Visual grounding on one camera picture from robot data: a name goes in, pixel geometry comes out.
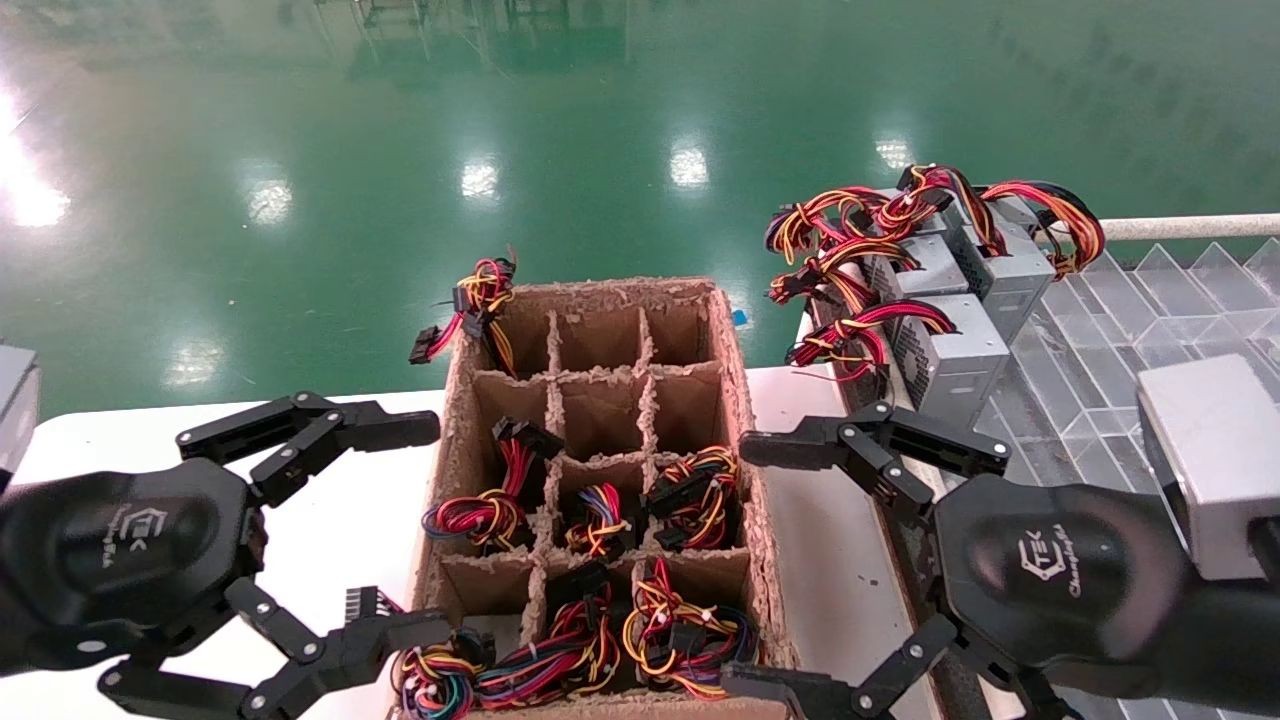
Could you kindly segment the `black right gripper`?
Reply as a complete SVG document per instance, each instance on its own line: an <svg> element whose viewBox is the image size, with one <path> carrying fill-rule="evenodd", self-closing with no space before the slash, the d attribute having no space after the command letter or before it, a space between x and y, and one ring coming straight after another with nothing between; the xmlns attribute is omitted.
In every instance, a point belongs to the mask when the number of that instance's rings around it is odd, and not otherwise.
<svg viewBox="0 0 1280 720"><path fill-rule="evenodd" d="M1158 638L1197 577L1162 501L1088 484L1015 484L1000 478L1009 455L995 437L886 402L740 436L740 456L754 466L838 469L900 521L932 516L945 606L1007 673L1036 670L1094 694L1153 694ZM932 512L933 489L906 459L984 475ZM957 638L957 625L938 614L856 685L731 661L721 687L781 702L795 719L892 719Z"/></svg>

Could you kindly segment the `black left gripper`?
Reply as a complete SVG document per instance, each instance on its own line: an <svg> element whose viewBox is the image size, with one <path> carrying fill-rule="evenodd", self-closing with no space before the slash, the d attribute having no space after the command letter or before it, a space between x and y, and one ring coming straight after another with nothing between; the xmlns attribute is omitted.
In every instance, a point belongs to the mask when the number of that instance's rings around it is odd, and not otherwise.
<svg viewBox="0 0 1280 720"><path fill-rule="evenodd" d="M184 460L207 460L6 489L3 670L68 671L134 653L100 676L99 691L129 714L160 719L298 719L326 694L372 684L394 655L447 641L448 616L404 611L365 585L348 589L344 625L316 635L247 579L264 566L260 507L279 507L347 451L440 437L434 411L300 392L178 434ZM223 468L266 450L250 488ZM273 676L248 687L161 669L233 610L285 656Z"/></svg>

